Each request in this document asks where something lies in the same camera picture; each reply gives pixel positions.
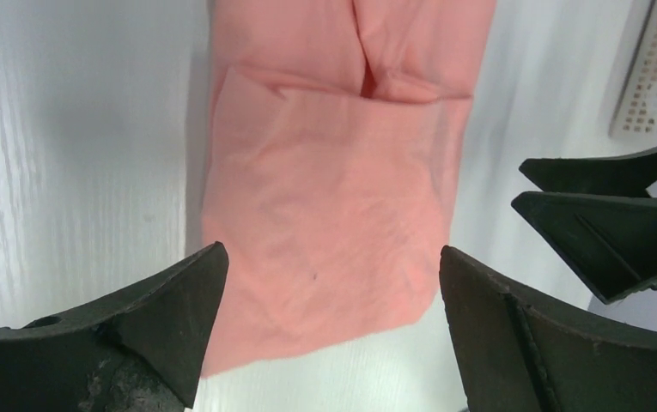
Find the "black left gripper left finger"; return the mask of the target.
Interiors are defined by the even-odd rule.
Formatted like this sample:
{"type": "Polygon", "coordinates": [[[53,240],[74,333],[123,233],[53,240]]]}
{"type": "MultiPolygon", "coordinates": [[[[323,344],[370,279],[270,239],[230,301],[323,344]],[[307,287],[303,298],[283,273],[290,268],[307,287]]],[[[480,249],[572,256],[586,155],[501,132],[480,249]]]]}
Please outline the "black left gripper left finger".
{"type": "Polygon", "coordinates": [[[0,328],[0,411],[192,407],[227,273],[217,242],[97,300],[0,328]]]}

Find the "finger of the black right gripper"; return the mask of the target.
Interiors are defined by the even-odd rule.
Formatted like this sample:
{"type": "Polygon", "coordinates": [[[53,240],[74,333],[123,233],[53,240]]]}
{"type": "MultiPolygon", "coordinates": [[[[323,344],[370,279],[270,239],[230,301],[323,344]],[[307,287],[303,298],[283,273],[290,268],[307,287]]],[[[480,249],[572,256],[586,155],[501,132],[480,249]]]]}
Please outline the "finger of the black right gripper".
{"type": "Polygon", "coordinates": [[[527,191],[512,207],[600,301],[657,290],[657,197],[527,191]]]}
{"type": "Polygon", "coordinates": [[[519,170],[541,191],[648,197],[657,181],[657,146],[614,157],[527,159],[519,170]]]}

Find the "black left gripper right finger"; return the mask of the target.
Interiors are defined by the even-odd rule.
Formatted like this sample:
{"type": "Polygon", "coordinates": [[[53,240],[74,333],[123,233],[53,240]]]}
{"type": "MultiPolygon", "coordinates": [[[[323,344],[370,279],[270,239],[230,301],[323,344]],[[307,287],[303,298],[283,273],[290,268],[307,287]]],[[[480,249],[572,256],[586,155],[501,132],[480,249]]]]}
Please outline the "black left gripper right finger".
{"type": "Polygon", "coordinates": [[[445,246],[448,329],[472,411],[657,411],[657,332],[521,284],[445,246]]]}

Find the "pink t shirt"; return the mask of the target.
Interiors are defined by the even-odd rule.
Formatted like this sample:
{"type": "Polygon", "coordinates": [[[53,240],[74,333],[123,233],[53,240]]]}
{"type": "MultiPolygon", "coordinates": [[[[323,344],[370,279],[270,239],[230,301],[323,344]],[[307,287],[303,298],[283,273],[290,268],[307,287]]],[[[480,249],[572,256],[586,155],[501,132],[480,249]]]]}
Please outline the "pink t shirt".
{"type": "Polygon", "coordinates": [[[438,289],[492,1],[215,1],[206,376],[415,323],[438,289]]]}

